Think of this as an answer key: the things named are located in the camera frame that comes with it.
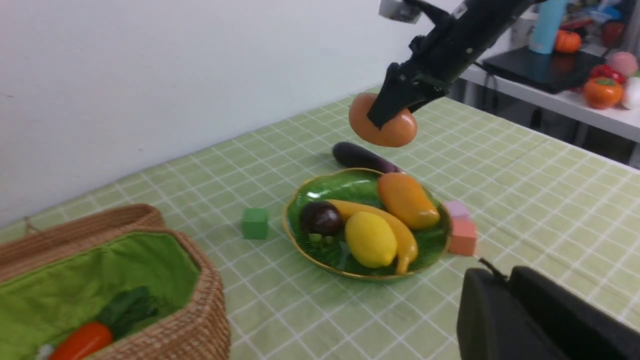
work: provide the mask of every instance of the red bell pepper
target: red bell pepper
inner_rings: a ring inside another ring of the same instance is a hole
[[[615,82],[617,82],[620,85],[627,82],[627,79],[623,74],[620,74],[618,71],[615,71],[614,69],[612,69],[610,66],[606,64],[597,65],[596,67],[591,69],[591,72],[589,73],[589,80],[595,79],[595,78],[613,79]]]

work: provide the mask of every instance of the blue bottle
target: blue bottle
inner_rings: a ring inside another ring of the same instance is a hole
[[[538,54],[550,54],[554,50],[556,35],[566,11],[568,0],[547,0],[540,4],[538,19],[529,39],[529,49]]]

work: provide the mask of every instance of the carrot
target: carrot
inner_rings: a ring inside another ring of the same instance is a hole
[[[90,322],[73,332],[49,360],[80,360],[113,343],[111,330],[99,322]]]
[[[80,360],[124,338],[133,326],[155,316],[146,286],[116,295],[96,316],[63,341],[49,360]]]

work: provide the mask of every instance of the green plate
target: green plate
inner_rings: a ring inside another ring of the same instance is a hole
[[[303,184],[293,199],[284,209],[284,228],[295,247],[312,263],[326,270],[368,280],[390,280],[411,276],[423,271],[438,261],[449,246],[451,237],[451,217],[446,209],[425,192],[440,212],[440,222],[425,231],[414,231],[418,243],[418,257],[409,266],[407,274],[396,275],[396,262],[384,268],[370,269],[360,265],[350,254],[344,240],[344,233],[337,236],[336,245],[323,250],[311,246],[308,236],[300,229],[298,219],[304,206],[319,200],[346,200],[384,209],[378,196],[378,178],[382,173],[363,169],[350,168],[332,175],[319,176]]]

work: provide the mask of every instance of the yellow lemon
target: yellow lemon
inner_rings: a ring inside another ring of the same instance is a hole
[[[362,266],[389,266],[396,257],[396,236],[385,219],[378,215],[364,211],[355,213],[344,227],[344,236],[351,254]]]

